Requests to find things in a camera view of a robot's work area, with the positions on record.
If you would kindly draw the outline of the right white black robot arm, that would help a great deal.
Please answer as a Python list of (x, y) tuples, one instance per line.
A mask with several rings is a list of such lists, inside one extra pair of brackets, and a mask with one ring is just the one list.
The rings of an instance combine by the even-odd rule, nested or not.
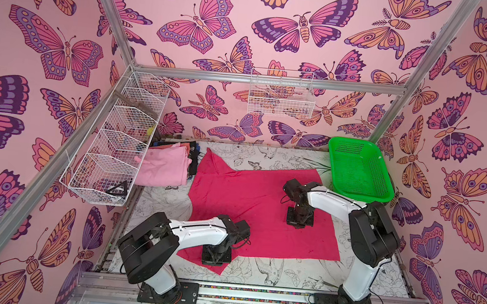
[(312, 182), (293, 179), (283, 191), (294, 202), (287, 212), (287, 224), (301, 229), (311, 227), (315, 211), (323, 211), (349, 224), (354, 260), (349, 275), (336, 294), (316, 293), (314, 304), (372, 304), (371, 286), (382, 265), (391, 262), (400, 240), (387, 210), (377, 201), (364, 203), (330, 191)]

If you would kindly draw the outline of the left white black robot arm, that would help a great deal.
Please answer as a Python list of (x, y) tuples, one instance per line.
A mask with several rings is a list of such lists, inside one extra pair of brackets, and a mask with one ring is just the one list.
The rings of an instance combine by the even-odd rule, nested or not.
[(201, 221), (170, 220), (158, 212), (124, 234), (118, 241), (121, 272), (139, 285), (139, 302), (196, 304), (199, 286), (179, 281), (169, 263), (178, 252), (201, 248), (201, 264), (223, 267), (233, 260), (233, 250), (248, 244), (250, 227), (227, 215)]

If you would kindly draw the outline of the magenta t-shirt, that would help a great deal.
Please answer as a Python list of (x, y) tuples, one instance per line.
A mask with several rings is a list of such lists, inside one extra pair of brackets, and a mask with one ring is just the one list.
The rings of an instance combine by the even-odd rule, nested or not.
[(189, 191), (191, 220), (227, 215), (245, 220), (250, 242), (232, 252), (234, 258), (316, 259), (339, 261), (340, 250), (332, 217), (315, 211), (314, 224), (296, 229), (286, 222), (291, 202), (284, 201), (284, 185), (296, 179), (302, 184), (321, 183), (315, 169), (234, 170), (212, 150), (207, 150)]

